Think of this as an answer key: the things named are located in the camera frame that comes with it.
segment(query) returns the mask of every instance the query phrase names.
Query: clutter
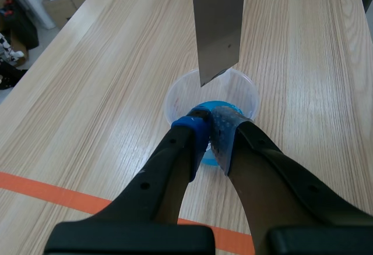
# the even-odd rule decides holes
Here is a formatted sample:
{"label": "clutter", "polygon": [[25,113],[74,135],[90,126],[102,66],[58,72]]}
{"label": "clutter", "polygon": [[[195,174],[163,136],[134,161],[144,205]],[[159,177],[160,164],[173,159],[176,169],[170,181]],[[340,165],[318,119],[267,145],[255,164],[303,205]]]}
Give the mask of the clutter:
{"label": "clutter", "polygon": [[39,45],[36,27],[17,2],[5,0],[3,8],[0,9],[0,15],[6,28],[11,29],[27,49],[32,49]]}
{"label": "clutter", "polygon": [[6,58],[10,61],[18,61],[18,59],[24,57],[22,51],[14,51],[6,38],[0,33],[0,47],[4,49],[4,54]]}

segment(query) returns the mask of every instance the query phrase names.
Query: screw hole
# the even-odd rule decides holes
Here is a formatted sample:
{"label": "screw hole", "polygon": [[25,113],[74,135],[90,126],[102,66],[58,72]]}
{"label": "screw hole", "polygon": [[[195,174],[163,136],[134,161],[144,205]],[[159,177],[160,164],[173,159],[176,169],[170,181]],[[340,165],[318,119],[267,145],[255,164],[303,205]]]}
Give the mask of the screw hole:
{"label": "screw hole", "polygon": [[320,192],[320,189],[318,189],[315,185],[309,185],[308,190],[312,191],[314,193],[319,193]]}
{"label": "screw hole", "polygon": [[143,182],[143,183],[141,183],[140,188],[141,188],[142,190],[147,190],[147,189],[150,188],[150,184],[147,183],[147,182]]}

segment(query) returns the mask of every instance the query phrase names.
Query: floor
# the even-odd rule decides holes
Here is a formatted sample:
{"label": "floor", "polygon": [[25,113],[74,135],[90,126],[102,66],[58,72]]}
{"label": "floor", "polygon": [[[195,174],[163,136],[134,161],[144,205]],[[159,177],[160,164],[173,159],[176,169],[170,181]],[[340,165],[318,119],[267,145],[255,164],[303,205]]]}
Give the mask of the floor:
{"label": "floor", "polygon": [[[373,40],[373,3],[371,7],[368,9],[367,12],[367,21],[369,25],[369,29],[371,32],[371,38]],[[43,53],[49,43],[54,39],[54,37],[58,34],[59,29],[54,28],[51,30],[46,30],[40,26],[38,28],[38,37],[39,37],[39,46],[29,51],[29,60],[20,66],[19,69],[30,69],[32,64],[36,61],[37,58]],[[11,89],[7,90],[0,90],[0,103],[5,99],[5,97],[10,93]]]}

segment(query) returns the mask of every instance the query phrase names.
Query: blue object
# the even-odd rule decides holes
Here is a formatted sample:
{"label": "blue object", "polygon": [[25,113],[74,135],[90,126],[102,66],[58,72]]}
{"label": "blue object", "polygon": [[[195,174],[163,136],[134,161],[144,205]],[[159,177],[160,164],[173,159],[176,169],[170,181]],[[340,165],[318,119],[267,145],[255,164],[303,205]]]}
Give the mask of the blue object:
{"label": "blue object", "polygon": [[193,108],[189,112],[189,114],[192,111],[207,111],[209,113],[209,119],[203,120],[203,118],[200,117],[187,115],[174,121],[171,125],[171,128],[173,128],[174,126],[186,126],[191,128],[195,133],[195,152],[191,181],[193,181],[196,176],[199,164],[202,160],[203,155],[205,154],[207,145],[209,144],[212,124],[211,110],[209,110],[208,108],[198,105],[197,107]]}
{"label": "blue object", "polygon": [[[224,102],[224,101],[203,102],[199,106],[208,108],[209,111],[212,111],[215,107],[219,107],[219,106],[230,107],[230,108],[234,109],[235,111],[239,112],[240,114],[243,114],[243,112],[239,108],[237,108],[235,105],[232,105],[232,104],[230,104],[228,102]],[[211,147],[210,147],[210,149],[208,149],[205,152],[205,154],[202,158],[202,163],[204,163],[206,165],[210,165],[210,166],[218,166],[218,163],[215,159],[215,156],[212,153]]]}

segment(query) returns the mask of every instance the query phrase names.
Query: cardboard box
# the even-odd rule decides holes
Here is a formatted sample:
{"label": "cardboard box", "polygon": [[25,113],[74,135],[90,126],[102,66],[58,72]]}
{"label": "cardboard box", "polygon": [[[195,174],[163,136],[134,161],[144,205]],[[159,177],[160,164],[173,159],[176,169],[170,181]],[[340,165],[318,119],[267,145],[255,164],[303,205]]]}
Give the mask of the cardboard box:
{"label": "cardboard box", "polygon": [[43,5],[58,28],[63,28],[85,0],[44,0]]}

